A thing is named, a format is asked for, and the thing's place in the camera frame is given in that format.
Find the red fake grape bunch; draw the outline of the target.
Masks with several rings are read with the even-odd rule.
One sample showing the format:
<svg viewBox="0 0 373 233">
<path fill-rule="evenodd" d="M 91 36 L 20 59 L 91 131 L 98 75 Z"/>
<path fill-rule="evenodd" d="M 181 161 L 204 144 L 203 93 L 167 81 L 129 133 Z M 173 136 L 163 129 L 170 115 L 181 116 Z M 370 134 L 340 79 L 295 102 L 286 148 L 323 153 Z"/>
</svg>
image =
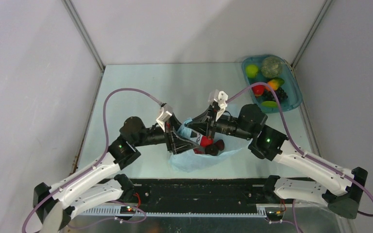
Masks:
<svg viewBox="0 0 373 233">
<path fill-rule="evenodd" d="M 202 148 L 202 147 L 194 148 L 193 151 L 195 154 L 206 154 L 205 148 Z"/>
</svg>

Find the dark plum fake fruit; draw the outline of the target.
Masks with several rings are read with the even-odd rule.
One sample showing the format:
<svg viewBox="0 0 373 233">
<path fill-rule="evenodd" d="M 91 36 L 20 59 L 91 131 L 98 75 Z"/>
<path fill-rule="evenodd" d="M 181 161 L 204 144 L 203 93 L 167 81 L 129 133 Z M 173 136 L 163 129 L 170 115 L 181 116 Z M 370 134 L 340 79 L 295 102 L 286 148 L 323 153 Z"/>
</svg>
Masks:
<svg viewBox="0 0 373 233">
<path fill-rule="evenodd" d="M 207 155 L 218 156 L 219 148 L 215 144 L 211 144 L 204 148 L 204 152 Z"/>
</svg>

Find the light blue printed plastic bag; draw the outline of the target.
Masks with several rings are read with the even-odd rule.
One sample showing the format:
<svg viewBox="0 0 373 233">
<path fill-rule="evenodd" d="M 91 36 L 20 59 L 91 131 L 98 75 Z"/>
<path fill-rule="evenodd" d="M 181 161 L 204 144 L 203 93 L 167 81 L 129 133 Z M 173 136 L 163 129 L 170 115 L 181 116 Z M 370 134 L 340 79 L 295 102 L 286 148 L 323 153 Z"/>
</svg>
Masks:
<svg viewBox="0 0 373 233">
<path fill-rule="evenodd" d="M 198 154 L 193 150 L 188 150 L 180 154 L 172 154 L 169 158 L 169 164 L 173 169 L 184 172 L 193 172 L 214 166 L 229 157 L 240 152 L 242 149 L 247 149 L 250 141 L 233 136 L 224 135 L 221 133 L 215 134 L 215 140 L 223 140 L 225 149 L 217 156 L 208 154 Z"/>
</svg>

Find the dark purple fake grape bunch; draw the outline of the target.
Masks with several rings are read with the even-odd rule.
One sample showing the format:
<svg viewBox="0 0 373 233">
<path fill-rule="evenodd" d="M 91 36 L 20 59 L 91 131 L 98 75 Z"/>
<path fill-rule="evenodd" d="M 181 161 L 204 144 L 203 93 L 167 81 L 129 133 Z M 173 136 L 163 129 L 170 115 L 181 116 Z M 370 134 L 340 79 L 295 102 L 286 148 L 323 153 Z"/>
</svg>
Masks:
<svg viewBox="0 0 373 233">
<path fill-rule="evenodd" d="M 224 151 L 225 149 L 225 143 L 222 139 L 216 141 L 214 145 L 218 148 L 219 151 Z"/>
</svg>

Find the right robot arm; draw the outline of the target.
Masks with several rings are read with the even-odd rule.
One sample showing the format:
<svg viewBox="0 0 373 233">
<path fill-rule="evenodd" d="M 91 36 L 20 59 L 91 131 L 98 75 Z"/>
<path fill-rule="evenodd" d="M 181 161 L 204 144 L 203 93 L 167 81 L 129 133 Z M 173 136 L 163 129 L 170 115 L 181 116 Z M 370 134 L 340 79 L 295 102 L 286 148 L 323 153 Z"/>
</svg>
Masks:
<svg viewBox="0 0 373 233">
<path fill-rule="evenodd" d="M 291 167 L 310 181 L 270 175 L 263 189 L 267 202 L 298 199 L 326 206 L 333 213 L 355 219 L 368 172 L 361 168 L 340 167 L 302 150 L 290 138 L 265 124 L 267 120 L 256 104 L 244 105 L 238 117 L 220 115 L 214 106 L 186 123 L 186 127 L 207 137 L 216 133 L 250 140 L 248 149 L 259 159 Z"/>
</svg>

